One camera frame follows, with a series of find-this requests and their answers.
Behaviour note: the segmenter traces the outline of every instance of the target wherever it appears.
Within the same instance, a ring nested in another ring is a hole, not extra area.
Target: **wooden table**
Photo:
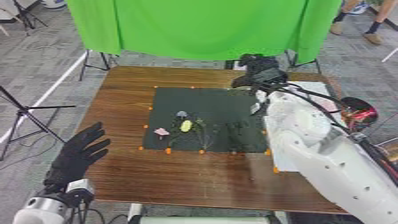
[[[241,71],[154,67],[110,70],[80,129],[101,121],[110,153],[89,169],[96,199],[185,206],[344,213],[296,173],[273,174],[272,157],[138,150],[158,87],[227,88]],[[291,74],[291,80],[327,81]]]

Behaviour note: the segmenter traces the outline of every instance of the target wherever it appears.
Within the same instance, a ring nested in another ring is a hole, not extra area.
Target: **black glove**
[[[57,193],[65,189],[69,182],[80,180],[90,164],[103,158],[108,149],[110,139],[89,146],[101,138],[105,131],[103,124],[97,122],[65,142],[58,156],[51,163],[46,173],[44,186],[46,192]]]

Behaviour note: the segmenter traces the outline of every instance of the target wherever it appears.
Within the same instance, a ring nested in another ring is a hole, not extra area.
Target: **person's leg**
[[[396,0],[384,0],[380,10],[378,10],[378,14],[376,14],[376,18],[375,18],[375,22],[371,24],[369,30],[364,33],[364,38],[368,39],[368,41],[375,45],[382,44],[382,38],[376,34],[376,30],[378,30],[378,27],[384,23],[384,20],[385,20],[387,16],[389,16],[389,13],[394,9],[394,5],[396,5]]]
[[[341,33],[343,33],[341,21],[344,19],[348,12],[355,8],[355,5],[360,3],[360,1],[362,0],[346,0],[344,1],[344,6],[341,8],[339,15],[336,16],[336,18],[332,20],[330,33],[336,35],[341,35]]]

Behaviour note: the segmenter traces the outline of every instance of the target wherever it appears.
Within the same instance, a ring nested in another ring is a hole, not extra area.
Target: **light stand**
[[[3,89],[1,86],[0,86],[0,93],[3,94],[3,99],[9,101],[9,103],[17,108],[14,124],[12,124],[12,128],[10,128],[10,133],[9,133],[9,137],[7,137],[7,141],[5,141],[3,152],[1,152],[1,156],[0,156],[0,161],[3,161],[3,156],[5,156],[5,153],[7,153],[7,149],[9,149],[9,144],[14,141],[30,137],[32,135],[46,132],[62,143],[65,142],[62,140],[62,138],[58,137],[58,135],[55,134],[55,132],[49,130],[48,125],[53,121],[53,118],[55,118],[55,115],[57,115],[57,112],[58,112],[60,108],[71,108],[71,107],[76,107],[76,106],[28,107],[28,106],[23,106],[19,104],[16,98],[12,97],[10,93],[7,92],[7,90]],[[42,109],[57,109],[46,124],[42,124],[42,122],[39,121],[39,119],[35,118],[33,114],[28,111],[28,110],[42,110]],[[19,120],[21,120],[23,116],[30,119],[30,121],[33,122],[33,124],[37,125],[41,130],[32,132],[30,134],[26,134],[23,136],[19,136],[17,138],[12,138],[14,133],[16,133],[16,128],[17,128],[17,123],[19,123]]]
[[[89,50],[89,49],[85,50],[83,67],[81,67],[81,71],[80,71],[78,81],[83,80],[85,68],[96,68],[96,69],[99,69],[99,70],[103,70],[103,71],[108,71],[108,70],[110,70],[110,61],[106,61],[103,52],[99,52],[99,55],[101,55],[101,59],[103,59],[103,65],[105,65],[105,68],[101,68],[101,67],[97,67],[97,66],[87,64],[87,62],[89,62],[89,57],[90,57],[90,50]]]
[[[33,23],[32,23],[26,15],[32,16],[33,21],[37,21],[42,24],[42,26],[48,27],[48,25],[39,20],[39,18],[35,17],[35,15],[28,12],[28,10],[23,8],[19,2],[16,0],[12,0],[12,2],[14,2],[16,10],[17,10],[17,13],[19,13],[21,23],[23,23],[23,27],[25,27],[26,36],[28,36],[28,29],[35,29],[35,26],[33,26]]]
[[[288,51],[284,51],[284,54],[286,54],[286,58],[288,58],[289,68],[298,68],[302,65],[314,63],[316,70],[318,70],[318,74],[321,75],[321,69],[320,69],[318,59],[314,59],[311,62],[307,62],[304,64],[296,64],[296,54],[295,54],[293,60],[289,58],[289,52]]]

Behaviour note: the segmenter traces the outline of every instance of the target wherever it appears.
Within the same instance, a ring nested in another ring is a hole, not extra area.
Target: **dark green mat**
[[[250,116],[256,98],[248,92],[225,89],[158,88],[149,115],[149,128],[144,136],[144,148],[213,152],[264,152],[261,114]],[[176,114],[188,113],[193,128],[179,131],[183,119]],[[170,132],[160,140],[154,130]]]

